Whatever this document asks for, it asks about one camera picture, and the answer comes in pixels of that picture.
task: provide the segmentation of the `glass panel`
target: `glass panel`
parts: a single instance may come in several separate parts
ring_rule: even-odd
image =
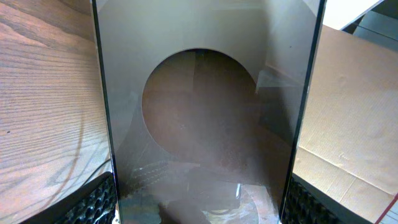
[[[323,6],[97,1],[122,221],[279,220]]]

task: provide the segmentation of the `wooden table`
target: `wooden table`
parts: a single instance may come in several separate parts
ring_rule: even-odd
[[[58,202],[109,157],[99,75],[89,0],[0,0],[0,223]]]

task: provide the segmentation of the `wood grain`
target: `wood grain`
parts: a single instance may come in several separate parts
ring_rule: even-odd
[[[0,0],[0,223],[53,205],[109,157],[93,34],[89,0]]]

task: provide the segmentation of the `red stripe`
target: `red stripe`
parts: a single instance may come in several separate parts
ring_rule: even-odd
[[[387,208],[385,209],[385,211],[381,214],[381,216],[379,217],[379,219],[375,222],[375,224],[379,224],[381,222],[381,220],[386,216],[387,212],[391,209],[391,207],[397,202],[398,200],[398,194],[394,197],[394,199],[392,199],[391,203],[387,206]]]

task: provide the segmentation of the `cardboard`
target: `cardboard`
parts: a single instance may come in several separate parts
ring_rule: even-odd
[[[398,193],[398,54],[323,26],[294,172],[375,222]]]

